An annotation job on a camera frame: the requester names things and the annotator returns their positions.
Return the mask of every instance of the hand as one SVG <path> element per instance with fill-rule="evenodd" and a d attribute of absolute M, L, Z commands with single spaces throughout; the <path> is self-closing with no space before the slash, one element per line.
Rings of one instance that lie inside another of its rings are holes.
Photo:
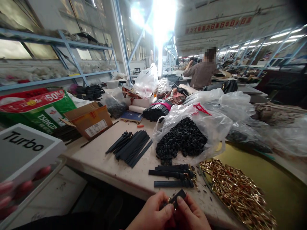
<path fill-rule="evenodd" d="M 151 196 L 126 230 L 155 230 L 175 227 L 174 206 L 168 204 L 159 211 L 167 201 L 168 197 L 163 191 Z"/>
<path fill-rule="evenodd" d="M 33 181 L 44 178 L 50 173 L 50 171 L 51 171 L 50 166 L 42 168 L 40 171 L 36 173 L 36 176 L 33 179 Z M 1 198 L 0 199 L 0 220 L 5 219 L 7 216 L 9 216 L 12 212 L 16 211 L 16 209 L 18 208 L 17 205 L 7 207 L 9 203 L 11 202 L 11 200 L 18 199 L 24 196 L 29 191 L 31 191 L 32 188 L 33 188 L 32 181 L 31 180 L 26 181 L 16 188 L 16 194 L 13 198 L 10 196 L 4 196 L 3 198 Z M 11 192 L 12 189 L 13 189 L 12 181 L 5 181 L 3 183 L 0 183 L 0 197 L 6 193 Z"/>
<path fill-rule="evenodd" d="M 180 229 L 211 230 L 204 212 L 199 208 L 189 194 L 186 194 L 184 200 L 178 196 L 177 203 L 178 208 L 176 209 L 174 216 L 176 224 Z"/>

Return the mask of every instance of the banner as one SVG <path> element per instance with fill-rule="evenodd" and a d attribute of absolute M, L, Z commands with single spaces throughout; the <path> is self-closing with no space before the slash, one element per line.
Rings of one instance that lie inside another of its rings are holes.
<path fill-rule="evenodd" d="M 192 26 L 187 27 L 185 29 L 185 34 L 196 34 L 196 33 L 203 33 L 213 30 L 220 30 L 220 29 L 228 29 L 233 28 L 236 26 L 245 26 L 249 25 L 253 19 L 253 16 L 245 16 L 240 18 L 235 18 L 227 21 L 221 21 L 221 22 L 214 22 L 210 24 L 205 25 L 199 25 L 199 26 Z"/>

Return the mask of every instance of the finger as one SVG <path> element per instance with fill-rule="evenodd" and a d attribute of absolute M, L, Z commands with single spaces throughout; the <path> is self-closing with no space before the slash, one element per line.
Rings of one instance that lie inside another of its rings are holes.
<path fill-rule="evenodd" d="M 168 197 L 164 191 L 159 191 L 155 195 L 152 196 L 152 199 L 158 204 L 160 207 L 161 204 L 167 203 L 168 202 Z"/>
<path fill-rule="evenodd" d="M 13 182 L 12 181 L 5 181 L 3 183 L 0 183 L 0 195 L 6 194 L 9 191 L 11 191 L 13 188 Z"/>
<path fill-rule="evenodd" d="M 45 167 L 45 168 L 42 168 L 40 171 L 38 171 L 36 173 L 36 176 L 33 179 L 33 181 L 40 180 L 40 179 L 44 178 L 45 176 L 47 176 L 50 173 L 50 171 L 51 171 L 51 166 L 50 165 Z"/>
<path fill-rule="evenodd" d="M 194 214 L 191 212 L 189 206 L 186 204 L 186 202 L 182 199 L 181 196 L 177 197 L 177 203 L 178 207 L 181 210 L 182 214 L 185 216 L 187 221 L 192 221 L 193 218 L 195 217 Z"/>
<path fill-rule="evenodd" d="M 6 196 L 0 200 L 0 210 L 9 205 L 12 198 L 10 196 Z"/>
<path fill-rule="evenodd" d="M 157 212 L 157 219 L 164 225 L 173 216 L 175 208 L 172 204 L 166 205 L 161 211 Z"/>
<path fill-rule="evenodd" d="M 195 200 L 190 196 L 190 194 L 186 194 L 185 197 L 185 202 L 187 203 L 187 205 L 190 207 L 190 210 L 192 212 L 195 212 L 196 210 L 200 210 L 200 207 L 197 205 L 197 203 L 195 202 Z"/>
<path fill-rule="evenodd" d="M 26 195 L 28 192 L 30 192 L 33 189 L 33 182 L 32 181 L 26 181 L 24 183 L 22 183 L 21 185 L 19 185 L 16 188 L 16 194 L 14 196 L 14 200 L 15 199 L 19 199 L 20 197 Z"/>
<path fill-rule="evenodd" d="M 12 212 L 15 212 L 17 210 L 18 206 L 14 205 L 8 208 L 0 209 L 0 220 L 5 219 L 7 216 L 9 216 Z"/>

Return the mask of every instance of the paper roll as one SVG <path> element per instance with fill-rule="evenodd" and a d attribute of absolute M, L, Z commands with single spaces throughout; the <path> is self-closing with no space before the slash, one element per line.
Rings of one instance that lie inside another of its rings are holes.
<path fill-rule="evenodd" d="M 143 108 L 143 107 L 139 107 L 139 106 L 135 106 L 135 105 L 130 105 L 129 106 L 129 110 L 132 111 L 132 112 L 138 112 L 138 113 L 141 113 L 143 114 L 143 111 L 145 110 L 146 108 Z"/>

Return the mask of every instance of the gold metal pieces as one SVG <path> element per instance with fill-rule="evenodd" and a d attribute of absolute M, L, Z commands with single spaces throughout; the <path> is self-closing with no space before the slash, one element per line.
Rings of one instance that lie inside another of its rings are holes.
<path fill-rule="evenodd" d="M 241 170 L 216 159 L 200 162 L 200 168 L 211 176 L 214 193 L 249 229 L 277 228 L 275 217 L 265 208 L 264 192 Z"/>

